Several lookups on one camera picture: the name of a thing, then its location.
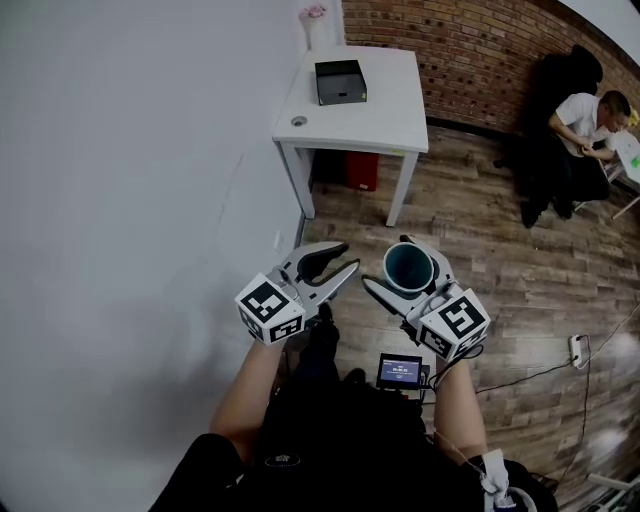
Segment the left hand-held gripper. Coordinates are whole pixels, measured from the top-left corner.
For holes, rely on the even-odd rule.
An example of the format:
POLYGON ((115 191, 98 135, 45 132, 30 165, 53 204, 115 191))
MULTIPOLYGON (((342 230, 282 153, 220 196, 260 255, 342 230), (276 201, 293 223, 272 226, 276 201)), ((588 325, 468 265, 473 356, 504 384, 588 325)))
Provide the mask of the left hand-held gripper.
POLYGON ((300 334, 318 316, 318 307, 332 300, 360 267, 360 260, 349 261, 328 277, 303 292, 303 281, 313 282, 329 263, 349 249, 345 242, 323 241, 299 246, 269 273, 258 273, 235 297, 242 323, 264 345, 271 345, 300 334), (312 303, 305 304, 304 299, 312 303))

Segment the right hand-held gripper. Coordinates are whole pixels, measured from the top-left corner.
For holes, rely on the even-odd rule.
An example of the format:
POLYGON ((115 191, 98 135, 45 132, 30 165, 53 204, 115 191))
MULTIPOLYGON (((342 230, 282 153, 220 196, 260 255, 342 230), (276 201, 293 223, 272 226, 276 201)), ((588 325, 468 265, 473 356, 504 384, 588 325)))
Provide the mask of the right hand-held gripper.
POLYGON ((361 278, 365 291, 389 313, 405 317, 416 330, 418 344, 426 346, 443 361, 460 358, 486 338, 489 315, 470 288, 463 289, 452 280, 453 270, 441 252, 408 234, 402 234, 399 240, 420 247, 430 256, 435 284, 448 282, 425 297, 424 292, 403 292, 383 279, 365 275, 361 278))

